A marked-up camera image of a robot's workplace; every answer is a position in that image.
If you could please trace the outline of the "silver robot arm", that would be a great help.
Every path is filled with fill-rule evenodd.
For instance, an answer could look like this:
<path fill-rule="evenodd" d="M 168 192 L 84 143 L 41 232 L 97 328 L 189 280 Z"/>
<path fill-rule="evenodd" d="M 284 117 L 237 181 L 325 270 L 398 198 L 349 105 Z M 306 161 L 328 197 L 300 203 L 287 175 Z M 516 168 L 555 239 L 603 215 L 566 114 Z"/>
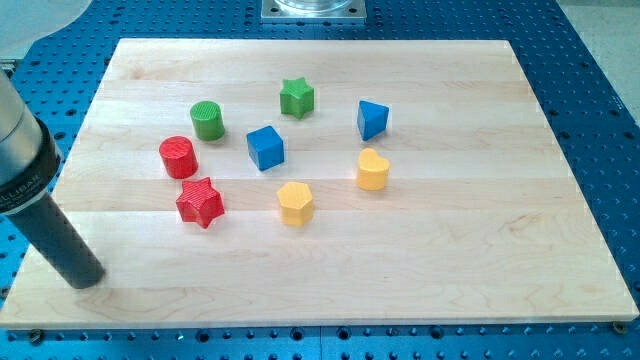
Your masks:
<path fill-rule="evenodd" d="M 1 71 L 1 213 L 19 212 L 39 199 L 60 162 L 48 128 Z"/>

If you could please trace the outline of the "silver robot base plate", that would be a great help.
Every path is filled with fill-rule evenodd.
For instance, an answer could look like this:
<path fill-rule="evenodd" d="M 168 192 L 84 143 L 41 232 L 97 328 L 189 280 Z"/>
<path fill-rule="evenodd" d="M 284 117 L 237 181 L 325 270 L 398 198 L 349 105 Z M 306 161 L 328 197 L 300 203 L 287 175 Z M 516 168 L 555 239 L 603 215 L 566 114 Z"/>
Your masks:
<path fill-rule="evenodd" d="M 365 0 L 261 1 L 262 23 L 364 23 L 366 18 Z"/>

